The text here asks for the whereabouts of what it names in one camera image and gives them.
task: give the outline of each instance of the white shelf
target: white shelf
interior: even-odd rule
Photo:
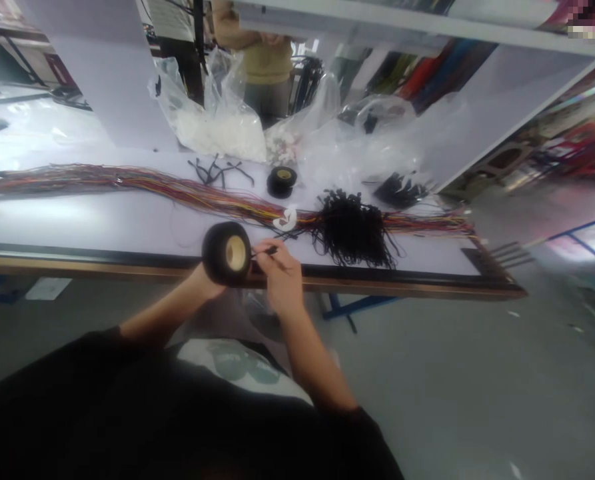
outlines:
[[[595,40],[571,39],[545,31],[492,25],[352,0],[247,0],[245,3],[258,5],[260,10],[266,7],[266,13],[260,11],[261,15],[269,14],[271,10],[274,15],[286,14],[297,29],[312,30],[313,25],[325,26],[326,19],[331,18],[346,21],[349,43],[354,43],[354,32],[363,25],[380,25],[388,27],[384,29],[383,41],[392,39],[392,29],[395,28],[595,57]]]

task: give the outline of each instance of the tape roll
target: tape roll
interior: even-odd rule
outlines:
[[[236,287],[249,274],[251,242],[239,223],[213,225],[204,236],[202,262],[209,278],[219,285]]]
[[[293,193],[295,182],[297,182],[295,170],[288,167],[275,167],[266,180],[266,186],[271,197],[285,199]]]

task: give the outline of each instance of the concrete floor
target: concrete floor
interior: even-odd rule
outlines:
[[[482,236],[524,241],[490,205],[473,207]],[[353,315],[357,335],[344,319],[322,321],[309,298],[407,479],[595,479],[595,318],[549,267],[560,257],[546,245],[530,252],[546,268],[512,270],[525,299],[402,299]],[[0,379],[168,288],[77,280],[56,301],[0,305]]]

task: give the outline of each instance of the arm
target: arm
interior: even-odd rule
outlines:
[[[142,344],[164,347],[175,330],[207,300],[224,291],[206,275],[204,265],[195,267],[193,273],[168,295],[122,323],[122,337]]]
[[[277,247],[272,257],[264,253],[270,246]],[[324,348],[304,307],[300,263],[278,239],[264,240],[255,251],[260,268],[268,275],[269,301],[282,326],[295,381],[330,410],[357,409],[341,370]]]
[[[239,19],[233,11],[233,2],[213,0],[212,6],[215,39],[221,47],[242,50],[262,40],[259,33],[239,28]]]

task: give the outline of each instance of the clear plastic bag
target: clear plastic bag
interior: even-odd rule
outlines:
[[[339,109],[339,84],[333,74],[326,73],[308,107],[266,130],[267,161],[271,165],[296,162],[302,139],[321,128]]]
[[[244,103],[243,56],[213,50],[207,61],[204,104],[186,95],[177,61],[156,59],[158,77],[149,83],[179,142],[204,155],[230,155],[266,161],[266,143],[259,116]]]
[[[344,107],[338,118],[353,125],[358,133],[373,133],[390,123],[401,123],[414,117],[411,104],[394,95],[369,95]]]
[[[433,153],[464,141],[470,125],[467,105],[446,97],[415,117],[402,99],[360,103],[304,139],[302,178],[321,191],[373,193],[398,209],[414,205],[435,186],[428,163]],[[437,125],[444,127],[438,131]]]

